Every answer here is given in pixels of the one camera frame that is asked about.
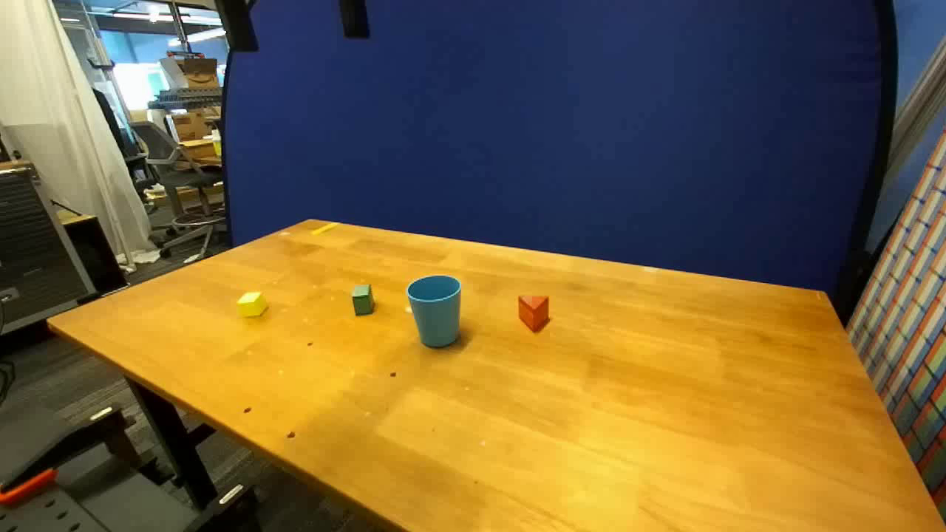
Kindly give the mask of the yellow block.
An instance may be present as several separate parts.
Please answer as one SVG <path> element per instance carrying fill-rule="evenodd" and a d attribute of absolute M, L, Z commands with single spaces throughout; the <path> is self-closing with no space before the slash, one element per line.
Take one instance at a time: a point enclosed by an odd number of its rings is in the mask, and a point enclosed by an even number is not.
<path fill-rule="evenodd" d="M 258 320 L 266 314 L 266 295 L 263 292 L 242 292 L 236 299 L 236 311 L 242 320 Z"/>

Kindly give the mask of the blue plastic cup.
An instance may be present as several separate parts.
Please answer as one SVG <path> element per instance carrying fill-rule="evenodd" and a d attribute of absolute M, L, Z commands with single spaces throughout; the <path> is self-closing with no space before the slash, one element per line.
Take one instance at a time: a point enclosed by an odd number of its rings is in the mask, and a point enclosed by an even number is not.
<path fill-rule="evenodd" d="M 409 305 L 428 348 L 446 348 L 458 340 L 462 280 L 452 274 L 426 274 L 409 284 Z"/>

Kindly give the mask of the orange triangular block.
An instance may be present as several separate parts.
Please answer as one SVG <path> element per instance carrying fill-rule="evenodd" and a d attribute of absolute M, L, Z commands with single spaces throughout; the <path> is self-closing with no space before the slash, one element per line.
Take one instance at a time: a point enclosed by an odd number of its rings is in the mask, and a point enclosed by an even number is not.
<path fill-rule="evenodd" d="M 529 330 L 541 330 L 550 323 L 550 299 L 547 295 L 520 295 L 517 317 Z"/>

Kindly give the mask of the green block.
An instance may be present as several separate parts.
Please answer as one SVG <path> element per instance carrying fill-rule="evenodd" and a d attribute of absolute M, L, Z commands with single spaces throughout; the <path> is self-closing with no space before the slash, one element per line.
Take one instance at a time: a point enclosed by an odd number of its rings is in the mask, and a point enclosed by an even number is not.
<path fill-rule="evenodd" d="M 352 287 L 356 317 L 371 317 L 375 311 L 374 284 Z"/>

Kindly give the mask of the storage shelf with boxes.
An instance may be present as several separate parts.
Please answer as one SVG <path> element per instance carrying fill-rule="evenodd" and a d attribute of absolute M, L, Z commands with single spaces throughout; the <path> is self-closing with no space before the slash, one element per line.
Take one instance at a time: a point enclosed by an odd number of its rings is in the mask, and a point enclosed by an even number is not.
<path fill-rule="evenodd" d="M 161 67 L 165 88 L 151 108 L 164 119 L 158 128 L 164 148 L 151 148 L 148 160 L 171 203 L 174 243 L 201 243 L 196 256 L 205 256 L 224 227 L 224 169 L 216 132 L 223 86 L 208 55 L 165 55 Z"/>

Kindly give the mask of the black table leg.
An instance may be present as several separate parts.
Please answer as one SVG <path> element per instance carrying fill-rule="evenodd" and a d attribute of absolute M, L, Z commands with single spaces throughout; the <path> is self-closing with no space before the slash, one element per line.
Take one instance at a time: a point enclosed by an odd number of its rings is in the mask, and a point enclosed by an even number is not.
<path fill-rule="evenodd" d="M 131 383 L 143 413 L 151 423 L 165 457 L 171 462 L 179 481 L 190 494 L 196 507 L 208 507 L 216 500 L 216 485 L 199 457 L 199 445 L 192 444 L 179 408 L 145 383 Z"/>

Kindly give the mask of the colourful checkered board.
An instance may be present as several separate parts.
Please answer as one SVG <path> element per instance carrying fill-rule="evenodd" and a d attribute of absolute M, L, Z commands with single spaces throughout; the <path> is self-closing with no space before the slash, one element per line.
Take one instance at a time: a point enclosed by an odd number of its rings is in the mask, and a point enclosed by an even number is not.
<path fill-rule="evenodd" d="M 946 513 L 946 132 L 891 230 L 850 337 Z"/>

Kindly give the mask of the grey cabinet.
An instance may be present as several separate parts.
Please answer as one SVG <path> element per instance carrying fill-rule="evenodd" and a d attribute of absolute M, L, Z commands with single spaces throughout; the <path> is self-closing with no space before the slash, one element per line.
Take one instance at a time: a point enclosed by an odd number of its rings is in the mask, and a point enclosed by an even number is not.
<path fill-rule="evenodd" d="M 0 175 L 0 330 L 44 323 L 94 292 L 40 176 Z"/>

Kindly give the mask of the white curtain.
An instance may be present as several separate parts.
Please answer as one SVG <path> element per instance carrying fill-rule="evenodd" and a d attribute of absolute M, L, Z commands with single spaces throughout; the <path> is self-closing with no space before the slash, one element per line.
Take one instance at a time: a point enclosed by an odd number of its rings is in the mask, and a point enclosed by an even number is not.
<path fill-rule="evenodd" d="M 53 200 L 102 221 L 121 265 L 161 259 L 145 203 L 53 0 L 0 0 L 0 125 Z"/>

